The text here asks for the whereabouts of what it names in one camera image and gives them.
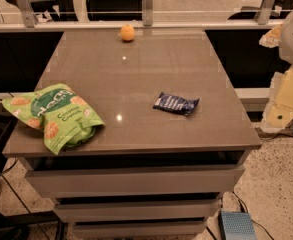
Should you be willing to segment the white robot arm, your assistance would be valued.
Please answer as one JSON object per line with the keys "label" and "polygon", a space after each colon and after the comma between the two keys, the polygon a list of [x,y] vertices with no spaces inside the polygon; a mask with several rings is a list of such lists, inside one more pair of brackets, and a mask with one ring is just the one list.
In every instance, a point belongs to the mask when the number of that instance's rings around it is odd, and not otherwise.
{"label": "white robot arm", "polygon": [[290,64],[284,73],[274,73],[260,126],[266,133],[277,133],[293,120],[293,10],[282,24],[263,35],[259,44],[267,48],[278,47],[280,58]]}

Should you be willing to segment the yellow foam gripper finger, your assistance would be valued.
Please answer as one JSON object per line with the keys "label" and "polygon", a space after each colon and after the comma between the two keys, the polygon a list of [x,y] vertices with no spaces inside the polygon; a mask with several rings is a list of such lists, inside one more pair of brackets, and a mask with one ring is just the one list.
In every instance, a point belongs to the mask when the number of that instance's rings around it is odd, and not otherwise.
{"label": "yellow foam gripper finger", "polygon": [[263,112],[262,131],[279,132],[293,120],[293,66],[285,73],[275,72],[269,102]]}
{"label": "yellow foam gripper finger", "polygon": [[282,26],[277,25],[264,34],[260,40],[259,44],[267,48],[274,48],[279,45],[280,35],[281,35]]}

